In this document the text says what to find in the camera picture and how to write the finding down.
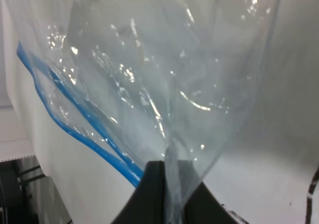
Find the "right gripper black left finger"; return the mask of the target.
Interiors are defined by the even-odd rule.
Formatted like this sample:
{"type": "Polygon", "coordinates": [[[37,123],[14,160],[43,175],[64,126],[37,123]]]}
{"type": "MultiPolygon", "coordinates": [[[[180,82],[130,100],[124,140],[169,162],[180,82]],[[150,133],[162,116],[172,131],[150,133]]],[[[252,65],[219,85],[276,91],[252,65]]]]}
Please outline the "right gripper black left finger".
{"type": "Polygon", "coordinates": [[[165,174],[162,161],[147,163],[134,193],[113,224],[164,223],[165,174]]]}

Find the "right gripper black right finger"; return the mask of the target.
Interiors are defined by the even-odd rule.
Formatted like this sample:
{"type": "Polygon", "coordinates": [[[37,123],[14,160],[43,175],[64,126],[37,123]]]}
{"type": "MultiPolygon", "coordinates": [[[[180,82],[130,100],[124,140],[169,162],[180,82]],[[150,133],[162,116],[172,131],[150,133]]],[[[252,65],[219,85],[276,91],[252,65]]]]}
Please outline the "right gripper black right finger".
{"type": "Polygon", "coordinates": [[[179,224],[238,224],[201,182],[181,211],[179,224]]]}

